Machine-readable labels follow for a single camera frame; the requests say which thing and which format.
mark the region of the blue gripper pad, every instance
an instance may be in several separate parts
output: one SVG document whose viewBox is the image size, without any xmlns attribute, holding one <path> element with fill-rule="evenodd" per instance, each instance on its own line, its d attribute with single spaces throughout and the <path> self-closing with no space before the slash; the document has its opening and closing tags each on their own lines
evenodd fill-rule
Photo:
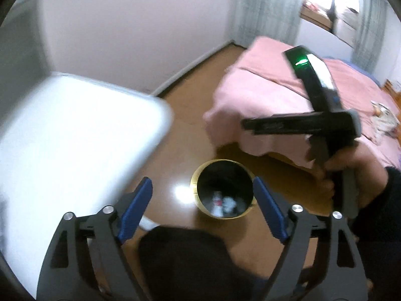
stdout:
<svg viewBox="0 0 401 301">
<path fill-rule="evenodd" d="M 271 234 L 281 243 L 288 239 L 286 216 L 281 212 L 274 198 L 267 190 L 263 180 L 256 177 L 253 180 L 253 194 L 259 204 Z"/>
<path fill-rule="evenodd" d="M 127 210 L 121 216 L 121 228 L 117 235 L 117 239 L 120 240 L 121 244 L 134 235 L 145 209 L 152 198 L 152 193 L 152 180 L 146 179 Z"/>
</svg>

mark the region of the bed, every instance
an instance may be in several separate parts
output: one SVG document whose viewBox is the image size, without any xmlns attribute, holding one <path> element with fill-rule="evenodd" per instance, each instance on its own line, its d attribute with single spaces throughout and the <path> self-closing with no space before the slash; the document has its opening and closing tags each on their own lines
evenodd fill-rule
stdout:
<svg viewBox="0 0 401 301">
<path fill-rule="evenodd" d="M 310 169 L 305 160 L 309 144 L 304 135 L 252 135 L 242 130 L 240 121 L 249 117 L 312 110 L 302 82 L 294 76 L 282 52 L 292 46 L 268 37 L 258 37 L 227 69 L 214 93 L 213 107 L 203 118 L 211 142 L 220 147 L 238 142 L 246 153 L 267 153 L 289 159 L 290 163 Z M 358 111 L 362 123 L 360 141 L 365 143 L 384 166 L 400 168 L 401 148 L 397 139 L 385 135 L 380 144 L 372 142 L 371 101 L 386 105 L 396 116 L 399 109 L 390 95 L 371 78 L 341 60 L 324 59 L 339 90 L 344 108 Z"/>
</svg>

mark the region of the curtain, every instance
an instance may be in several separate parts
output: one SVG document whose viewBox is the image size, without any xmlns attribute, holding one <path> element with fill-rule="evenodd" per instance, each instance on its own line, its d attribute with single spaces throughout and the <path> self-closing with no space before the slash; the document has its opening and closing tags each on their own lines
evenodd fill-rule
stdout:
<svg viewBox="0 0 401 301">
<path fill-rule="evenodd" d="M 294 45 L 302 0 L 237 0 L 233 39 L 248 47 L 256 36 L 268 36 Z"/>
<path fill-rule="evenodd" d="M 352 63 L 372 73 L 383 44 L 387 1 L 359 0 L 359 26 Z"/>
</svg>

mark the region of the black cloth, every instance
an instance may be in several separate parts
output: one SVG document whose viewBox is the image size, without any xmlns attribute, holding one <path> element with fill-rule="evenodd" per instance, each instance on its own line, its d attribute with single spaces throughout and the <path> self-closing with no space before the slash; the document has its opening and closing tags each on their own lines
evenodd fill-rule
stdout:
<svg viewBox="0 0 401 301">
<path fill-rule="evenodd" d="M 386 168 L 384 192 L 352 225 L 369 301 L 401 300 L 401 173 Z M 200 230 L 157 227 L 139 243 L 139 258 L 154 301 L 252 300 L 265 281 L 237 267 L 222 239 Z"/>
<path fill-rule="evenodd" d="M 156 227 L 138 253 L 154 301 L 244 301 L 260 286 L 233 263 L 222 239 L 201 230 Z"/>
<path fill-rule="evenodd" d="M 352 225 L 366 277 L 374 284 L 370 300 L 401 300 L 401 173 L 386 168 L 384 192 L 360 210 Z"/>
</svg>

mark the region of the green light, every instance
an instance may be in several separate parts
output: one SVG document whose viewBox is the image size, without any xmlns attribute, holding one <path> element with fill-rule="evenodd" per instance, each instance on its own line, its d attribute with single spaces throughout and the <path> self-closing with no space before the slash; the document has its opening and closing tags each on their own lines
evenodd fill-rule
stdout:
<svg viewBox="0 0 401 301">
<path fill-rule="evenodd" d="M 301 65 L 306 64 L 306 63 L 308 63 L 308 59 L 302 59 L 302 60 L 299 60 L 295 65 L 296 66 L 301 66 Z"/>
</svg>

